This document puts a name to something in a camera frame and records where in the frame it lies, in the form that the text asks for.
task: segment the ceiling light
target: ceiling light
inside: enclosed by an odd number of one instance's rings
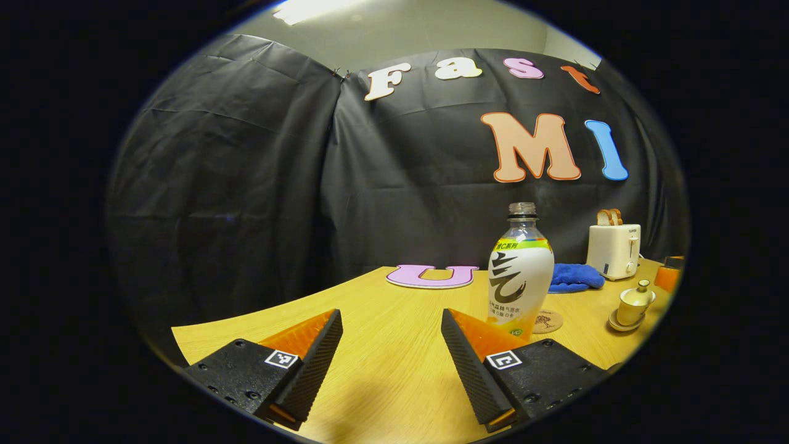
[[[274,17],[287,24],[296,24],[308,18],[361,3],[364,0],[288,0],[279,5]]]

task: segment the saucer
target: saucer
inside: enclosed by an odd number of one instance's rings
[[[611,327],[614,330],[618,330],[620,332],[629,332],[632,329],[637,329],[639,325],[644,323],[644,318],[646,318],[646,312],[645,312],[644,314],[641,315],[641,317],[636,321],[635,324],[622,325],[619,323],[619,321],[616,320],[616,310],[612,311],[611,315],[608,316],[608,323],[611,324]]]

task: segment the ceramic cup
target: ceramic cup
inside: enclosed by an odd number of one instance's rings
[[[619,309],[616,321],[621,325],[633,325],[641,319],[646,309],[655,302],[655,292],[648,290],[649,281],[638,281],[638,288],[619,293]]]

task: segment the blue cloth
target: blue cloth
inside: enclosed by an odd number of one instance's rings
[[[600,288],[603,284],[605,278],[591,265],[554,264],[548,293],[581,292],[589,287]]]

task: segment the toaster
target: toaster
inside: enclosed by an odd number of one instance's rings
[[[638,268],[641,249],[641,225],[589,227],[589,250],[586,265],[609,280],[631,277]]]

